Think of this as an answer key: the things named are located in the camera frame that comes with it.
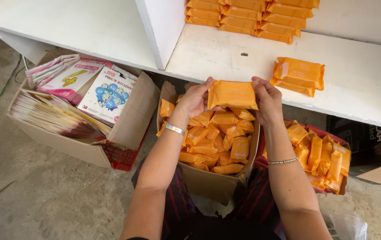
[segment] hand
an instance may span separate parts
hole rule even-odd
[[[259,77],[252,77],[253,88],[257,92],[256,101],[259,105],[256,116],[262,125],[271,126],[274,123],[283,122],[282,93],[269,81]]]
[[[182,111],[183,114],[188,117],[188,120],[207,111],[207,91],[212,84],[213,78],[209,77],[205,83],[190,87],[186,94],[177,103],[174,111]],[[209,111],[218,111],[220,108],[220,106],[216,106]]]

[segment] person's left hand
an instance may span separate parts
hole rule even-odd
[[[207,99],[208,93],[207,91],[213,84],[213,78],[209,77],[207,81],[203,84],[192,86],[186,92],[186,94],[180,99],[177,103],[174,111],[182,111],[188,119],[192,119],[194,117],[198,117],[201,113],[207,110]],[[218,111],[220,110],[220,106],[215,106],[213,109],[209,111]]]

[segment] dark pants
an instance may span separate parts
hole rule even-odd
[[[131,179],[134,187],[136,186],[138,175],[145,159],[140,162],[137,171]],[[177,164],[176,172],[166,191],[162,239],[168,236],[170,229],[173,229],[180,220],[194,214],[202,213],[193,204],[188,188],[183,182],[182,167]],[[275,204],[270,189],[268,170],[257,173],[251,185],[235,206],[235,209],[225,219],[258,222],[277,233],[281,238],[284,238],[278,207]]]

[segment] open cardboard box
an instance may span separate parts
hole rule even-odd
[[[350,143],[349,176],[381,184],[381,127],[328,115],[326,129]]]
[[[36,65],[39,66],[47,63],[61,55],[74,53],[77,52],[62,50],[59,48],[47,50],[41,61]],[[80,53],[80,55],[81,58],[100,60],[100,58],[91,57],[85,54]],[[123,67],[123,65],[117,63],[113,64]],[[125,70],[130,70],[132,74],[138,74],[139,79],[137,80],[133,92],[130,94],[129,99],[126,102],[121,115],[119,116],[111,133],[108,135],[106,139],[107,141],[103,141],[102,143],[106,144],[113,142],[123,146],[123,148],[138,150],[152,118],[153,112],[157,106],[160,91],[150,77],[144,72],[138,71],[137,69]],[[20,88],[30,89],[27,79],[23,81]],[[11,106],[20,94],[22,93],[18,90],[10,103],[6,115],[10,117],[31,138],[83,161],[93,163],[97,166],[111,167],[109,159],[104,153],[102,146],[95,146],[94,139],[68,138],[12,117],[9,114]]]
[[[195,85],[194,83],[189,83],[186,85],[186,90],[189,87]],[[157,112],[157,129],[161,129],[165,118],[159,116],[161,99],[165,99],[171,103],[176,103],[177,94],[175,87],[165,81],[161,88],[161,95],[159,97],[158,112]],[[180,166],[183,168],[183,178],[190,194],[195,194],[203,196],[216,202],[219,202],[225,206],[228,205],[230,199],[232,199],[233,193],[236,187],[241,184],[246,186],[248,179],[250,177],[250,171],[254,162],[254,158],[257,153],[257,146],[259,142],[259,131],[260,124],[253,121],[254,133],[251,135],[250,152],[248,155],[248,163],[237,175],[220,175],[214,172],[207,172],[199,170],[179,162]]]
[[[284,120],[292,122],[292,120],[285,118],[285,117],[284,117]],[[343,139],[340,139],[339,137],[337,137],[337,136],[335,136],[329,132],[326,132],[322,129],[319,129],[315,126],[312,126],[310,124],[304,125],[304,124],[300,123],[300,125],[303,128],[305,128],[306,131],[309,131],[309,128],[312,129],[316,133],[316,135],[318,135],[318,137],[320,137],[320,138],[324,138],[326,135],[329,135],[336,143],[339,143],[343,147],[350,150],[349,144],[346,141],[344,141]],[[254,167],[261,168],[261,169],[265,169],[268,167],[268,159],[263,156],[263,151],[265,148],[266,148],[266,141],[265,141],[264,131],[262,128],[260,130],[259,147],[258,147],[258,152],[257,152],[256,158],[254,160]],[[344,176],[343,182],[341,183],[340,192],[338,193],[339,195],[344,195],[346,193],[346,185],[347,185],[347,177]],[[317,193],[324,193],[324,194],[332,193],[332,191],[330,191],[329,189],[322,190],[321,188],[317,188],[317,187],[313,187],[313,188],[315,189],[315,192],[317,192]]]

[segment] bracelet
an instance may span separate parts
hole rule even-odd
[[[290,162],[294,162],[294,161],[297,161],[298,158],[294,158],[294,159],[291,159],[291,160],[286,160],[286,161],[281,161],[281,162],[268,162],[268,164],[283,164],[283,163],[290,163]]]
[[[186,134],[186,132],[183,131],[182,129],[177,128],[176,126],[171,125],[171,124],[169,124],[169,123],[165,124],[165,128],[166,128],[166,129],[169,129],[169,130],[171,130],[171,131],[175,131],[176,133],[180,133],[180,134],[182,134],[183,136]]]

